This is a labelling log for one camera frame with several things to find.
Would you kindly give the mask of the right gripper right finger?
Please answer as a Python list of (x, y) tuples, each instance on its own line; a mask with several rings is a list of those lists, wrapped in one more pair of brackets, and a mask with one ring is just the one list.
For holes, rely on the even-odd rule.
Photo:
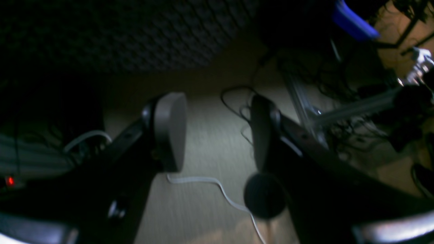
[(281, 186), (301, 244), (433, 243), (433, 200), (343, 162), (264, 96), (251, 130), (256, 168)]

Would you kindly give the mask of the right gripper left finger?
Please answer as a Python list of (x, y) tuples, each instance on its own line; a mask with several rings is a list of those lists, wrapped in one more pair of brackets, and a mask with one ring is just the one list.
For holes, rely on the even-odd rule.
[(182, 92), (157, 96), (99, 155), (1, 194), (1, 243), (134, 243), (154, 178), (183, 168), (187, 107)]

